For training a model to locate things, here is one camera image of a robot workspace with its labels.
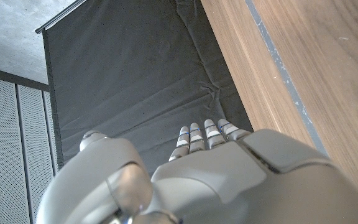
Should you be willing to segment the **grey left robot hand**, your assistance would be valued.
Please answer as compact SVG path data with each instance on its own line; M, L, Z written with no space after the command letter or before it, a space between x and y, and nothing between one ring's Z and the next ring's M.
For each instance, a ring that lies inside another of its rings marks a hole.
M89 131L42 197L37 223L358 223L358 190L332 160L225 119L182 127L149 175L132 143Z

